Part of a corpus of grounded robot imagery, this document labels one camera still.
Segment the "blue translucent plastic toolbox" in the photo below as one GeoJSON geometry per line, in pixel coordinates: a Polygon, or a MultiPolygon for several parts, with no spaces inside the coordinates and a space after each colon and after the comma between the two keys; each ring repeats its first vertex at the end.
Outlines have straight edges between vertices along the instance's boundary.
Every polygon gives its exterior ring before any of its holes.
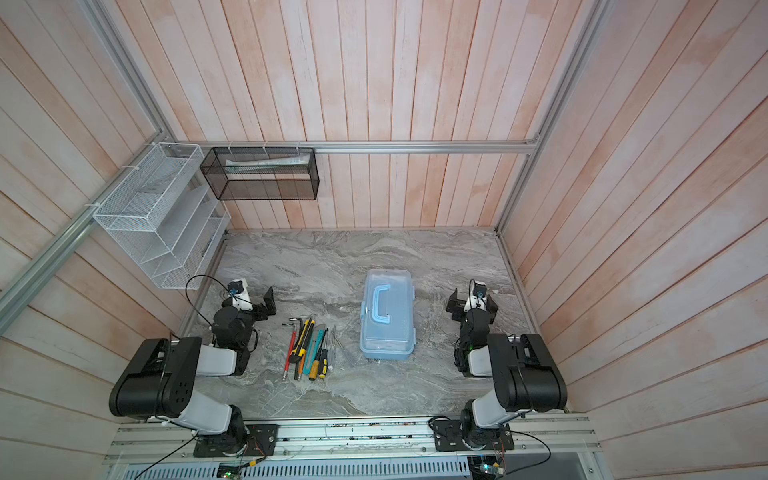
{"type": "Polygon", "coordinates": [[[415,290],[406,270],[368,272],[361,304],[359,347],[371,360],[407,360],[416,341],[415,290]]]}

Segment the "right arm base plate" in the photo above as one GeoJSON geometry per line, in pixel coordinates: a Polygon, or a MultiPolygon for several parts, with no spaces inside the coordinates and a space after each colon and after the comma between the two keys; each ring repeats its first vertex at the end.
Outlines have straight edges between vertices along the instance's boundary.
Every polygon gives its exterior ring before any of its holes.
{"type": "Polygon", "coordinates": [[[480,428],[471,420],[450,419],[445,416],[432,417],[427,421],[433,432],[438,452],[507,451],[514,449],[511,431],[503,428],[480,428]]]}

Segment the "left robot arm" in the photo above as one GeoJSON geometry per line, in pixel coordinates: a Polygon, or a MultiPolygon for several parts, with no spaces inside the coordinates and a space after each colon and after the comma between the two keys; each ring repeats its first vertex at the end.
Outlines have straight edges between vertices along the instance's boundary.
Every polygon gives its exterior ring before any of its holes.
{"type": "Polygon", "coordinates": [[[258,345],[254,324],[277,313],[274,291],[253,303],[243,281],[228,285],[229,298],[214,315],[213,343],[200,337],[144,341],[114,385],[109,410],[117,417],[161,420],[196,433],[196,458],[274,454],[278,427],[248,425],[235,405],[219,402],[195,388],[199,377],[245,373],[258,345]]]}

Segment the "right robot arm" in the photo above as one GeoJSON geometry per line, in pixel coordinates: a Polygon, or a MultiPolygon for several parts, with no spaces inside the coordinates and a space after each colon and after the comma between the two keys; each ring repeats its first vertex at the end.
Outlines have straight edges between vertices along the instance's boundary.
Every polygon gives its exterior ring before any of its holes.
{"type": "Polygon", "coordinates": [[[498,306],[486,284],[472,280],[465,299],[453,292],[446,311],[460,324],[454,365],[466,377],[491,379],[492,388],[468,401],[457,420],[434,420],[438,450],[512,448],[510,422],[566,407],[565,381],[542,336],[490,331],[498,306]]]}

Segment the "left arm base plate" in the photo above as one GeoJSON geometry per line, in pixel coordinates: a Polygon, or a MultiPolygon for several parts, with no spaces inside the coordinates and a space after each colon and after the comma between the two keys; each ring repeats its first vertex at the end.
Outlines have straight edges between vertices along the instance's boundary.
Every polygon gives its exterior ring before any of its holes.
{"type": "Polygon", "coordinates": [[[245,424],[219,435],[203,435],[196,440],[194,458],[269,457],[278,439],[277,424],[245,424]]]}

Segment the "short yellow black screwdriver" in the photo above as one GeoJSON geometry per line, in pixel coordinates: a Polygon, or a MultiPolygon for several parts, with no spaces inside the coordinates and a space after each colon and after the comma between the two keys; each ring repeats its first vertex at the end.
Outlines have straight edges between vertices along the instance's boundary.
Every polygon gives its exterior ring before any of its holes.
{"type": "Polygon", "coordinates": [[[318,375],[320,379],[324,379],[328,372],[328,350],[323,348],[320,352],[318,375]]]}

